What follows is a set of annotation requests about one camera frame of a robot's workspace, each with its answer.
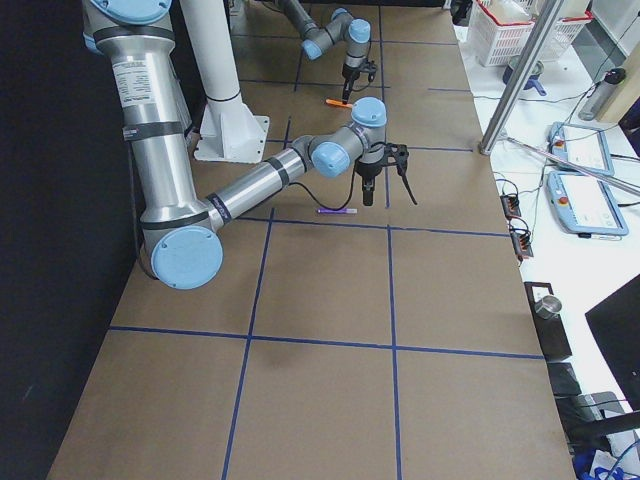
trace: black monitor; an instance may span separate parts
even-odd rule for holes
[[[586,314],[622,393],[640,410],[640,275]]]

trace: white plastic basket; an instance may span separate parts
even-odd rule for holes
[[[529,11],[535,0],[516,1]],[[506,65],[511,57],[520,55],[534,24],[530,21],[503,25],[487,9],[490,3],[491,0],[474,0],[467,37],[480,64],[485,67]],[[547,40],[540,60],[547,62],[558,60],[580,33],[582,27],[592,19],[591,13],[585,12],[585,16],[581,18],[559,20],[555,35]]]

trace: purple marker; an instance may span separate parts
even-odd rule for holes
[[[358,213],[357,208],[343,208],[340,210],[329,210],[328,208],[319,208],[316,210],[320,215],[355,215]]]

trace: metal cup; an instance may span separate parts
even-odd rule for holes
[[[560,313],[562,303],[553,295],[545,295],[535,303],[534,310],[540,318],[549,320]]]

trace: white table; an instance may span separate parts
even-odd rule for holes
[[[465,30],[457,27],[460,39],[466,36]],[[504,89],[504,67],[482,67],[470,45],[461,42],[460,49],[474,96],[500,97]],[[571,97],[586,91],[592,83],[573,48],[569,48],[558,62],[545,64],[541,81],[548,92],[547,97],[540,97],[531,89],[523,92],[521,98],[556,100]],[[564,121],[576,102],[577,99],[555,104],[520,101],[507,123],[507,132],[529,145],[546,149],[550,125],[555,121]],[[497,103],[497,100],[475,99],[483,130]],[[612,126],[582,122],[577,116],[579,109],[572,123],[603,129]],[[608,130],[606,137],[612,153],[635,156],[617,126]],[[538,186],[544,159],[513,144],[499,142],[491,154],[491,164],[495,172],[516,183],[520,190],[531,190]],[[640,184],[640,163],[614,159],[614,166],[616,177]],[[503,182],[498,184],[499,190],[502,185]],[[505,185],[505,191],[512,190],[512,187]],[[640,200],[617,189],[612,191],[619,203]],[[544,187],[539,193],[537,215],[535,193],[523,194],[520,200],[523,218],[530,226],[535,224],[532,244],[534,258],[525,260],[520,267],[523,281],[549,282],[556,296],[561,299],[562,319],[573,352],[569,360],[583,392],[610,390],[618,398],[624,398],[596,345],[585,313],[640,273],[640,206],[622,209],[629,235],[620,241],[607,241],[581,239],[563,232],[554,218]],[[623,403],[623,408],[631,411],[626,403]]]

